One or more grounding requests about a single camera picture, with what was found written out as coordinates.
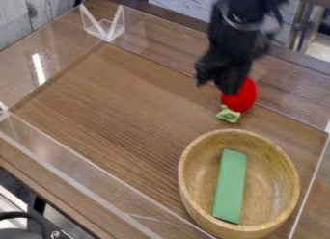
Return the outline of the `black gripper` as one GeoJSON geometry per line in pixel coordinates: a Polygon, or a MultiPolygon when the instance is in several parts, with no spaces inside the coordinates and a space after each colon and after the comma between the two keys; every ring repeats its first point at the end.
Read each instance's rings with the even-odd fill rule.
{"type": "Polygon", "coordinates": [[[207,30],[208,47],[195,62],[193,82],[212,82],[224,95],[236,95],[252,62],[269,49],[271,33],[261,30],[260,11],[213,11],[207,30]]]}

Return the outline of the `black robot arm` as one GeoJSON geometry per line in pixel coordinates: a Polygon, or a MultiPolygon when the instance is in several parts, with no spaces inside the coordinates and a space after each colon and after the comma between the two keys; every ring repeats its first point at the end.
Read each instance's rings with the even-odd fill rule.
{"type": "Polygon", "coordinates": [[[253,61],[269,50],[287,0],[216,0],[207,30],[208,48],[195,62],[195,84],[212,81],[225,95],[236,95],[253,61]]]}

